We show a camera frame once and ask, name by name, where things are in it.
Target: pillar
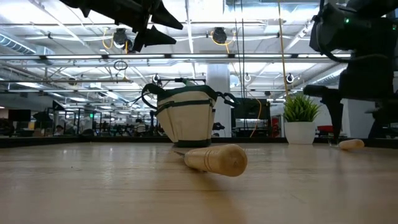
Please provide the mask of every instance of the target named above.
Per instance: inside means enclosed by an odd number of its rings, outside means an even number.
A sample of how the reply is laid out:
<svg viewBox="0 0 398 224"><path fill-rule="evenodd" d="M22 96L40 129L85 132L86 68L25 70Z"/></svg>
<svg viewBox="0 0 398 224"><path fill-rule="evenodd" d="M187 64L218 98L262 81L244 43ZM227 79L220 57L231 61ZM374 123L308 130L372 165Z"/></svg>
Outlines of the pillar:
<svg viewBox="0 0 398 224"><path fill-rule="evenodd" d="M206 84L214 91L229 93L229 68L228 64L207 65ZM219 122L225 127L225 132L215 131L220 137L231 137L231 107L226 105L222 98L217 99L214 107L216 110L215 123Z"/></svg>

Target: green plant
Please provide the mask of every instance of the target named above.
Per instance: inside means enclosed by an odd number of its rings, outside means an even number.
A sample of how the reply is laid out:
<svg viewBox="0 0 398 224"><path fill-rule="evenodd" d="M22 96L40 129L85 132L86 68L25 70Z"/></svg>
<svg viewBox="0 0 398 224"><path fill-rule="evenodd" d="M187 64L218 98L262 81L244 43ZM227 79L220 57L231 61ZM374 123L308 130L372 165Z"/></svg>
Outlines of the green plant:
<svg viewBox="0 0 398 224"><path fill-rule="evenodd" d="M288 96L284 117L287 122L312 122L319 114L319 107L320 105L313 103L309 96Z"/></svg>

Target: table surface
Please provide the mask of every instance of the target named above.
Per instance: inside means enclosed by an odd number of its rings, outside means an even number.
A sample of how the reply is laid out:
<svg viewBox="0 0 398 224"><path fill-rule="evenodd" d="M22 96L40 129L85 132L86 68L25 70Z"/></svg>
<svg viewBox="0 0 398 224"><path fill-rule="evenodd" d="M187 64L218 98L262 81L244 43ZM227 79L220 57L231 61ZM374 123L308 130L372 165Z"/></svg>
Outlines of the table surface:
<svg viewBox="0 0 398 224"><path fill-rule="evenodd" d="M0 223L398 223L398 150L240 144L239 177L171 144L0 149Z"/></svg>

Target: canvas bag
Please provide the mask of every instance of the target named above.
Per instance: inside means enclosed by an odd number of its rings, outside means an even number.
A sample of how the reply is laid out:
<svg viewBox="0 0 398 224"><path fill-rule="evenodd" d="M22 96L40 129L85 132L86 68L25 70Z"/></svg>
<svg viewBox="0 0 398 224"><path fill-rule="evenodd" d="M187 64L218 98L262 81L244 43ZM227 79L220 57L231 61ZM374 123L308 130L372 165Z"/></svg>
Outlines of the canvas bag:
<svg viewBox="0 0 398 224"><path fill-rule="evenodd" d="M157 95L157 106L144 98L148 93ZM218 97L228 105L237 106L232 94L216 92L208 85L164 90L155 84L147 84L141 95L143 102L156 110L157 120L177 147L207 147L211 144L215 118L213 107Z"/></svg>

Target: ceiling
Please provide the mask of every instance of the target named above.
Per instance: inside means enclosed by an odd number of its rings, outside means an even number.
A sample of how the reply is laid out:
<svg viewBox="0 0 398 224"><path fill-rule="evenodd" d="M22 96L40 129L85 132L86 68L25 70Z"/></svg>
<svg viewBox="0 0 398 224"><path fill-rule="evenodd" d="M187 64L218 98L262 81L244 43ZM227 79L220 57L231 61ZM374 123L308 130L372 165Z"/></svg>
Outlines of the ceiling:
<svg viewBox="0 0 398 224"><path fill-rule="evenodd" d="M156 28L177 40L175 45L156 45L146 47L141 54L280 54L282 51L279 36L279 13L277 1L264 3L260 0L243 1L241 12L240 1L236 1L238 12L234 12L232 0L163 0L165 7L183 25L182 30L155 25ZM46 47L54 55L122 55L124 49L112 45L112 33L117 26L110 18L96 12L91 12L84 18L79 9L72 9L58 0L0 0L0 34L12 37L18 43L37 48ZM285 64L286 74L292 74L296 79L291 89L301 89L307 83L313 83L344 68L327 58L321 58L309 45L312 23L310 19L318 10L318 1L286 0L281 5L282 40L284 53L288 55ZM216 45L211 37L207 38L215 27L224 27L231 43L228 47ZM135 34L127 29L130 38ZM21 53L0 46L1 55L22 55ZM290 58L289 55L300 55L301 58ZM115 60L54 60L45 64L34 60L0 60L0 77L3 80L47 80L53 83L39 83L37 86L20 84L4 85L3 89L23 90L88 90L96 88L104 90L132 90L117 92L126 101L131 101L139 95L139 90L150 83L155 74L161 78L203 77L207 75L209 63L228 63L231 76L240 76L244 72L251 77L246 82L248 89L283 89L283 66L281 56L275 58L250 59L241 63L237 60L190 59L172 60L166 58L126 59L129 66L125 71L117 71L113 65ZM130 82L121 83L126 77ZM87 80L87 83L56 83L69 78ZM98 80L112 82L98 83ZM181 83L168 82L165 88L176 88ZM240 84L232 86L239 89ZM273 92L273 98L280 97L281 92ZM67 103L77 103L64 96L86 98L92 103L121 103L119 110L126 109L122 101L107 100L109 97L99 97L97 92L69 93L58 92L55 96ZM249 97L265 98L264 91L253 91Z"/></svg>

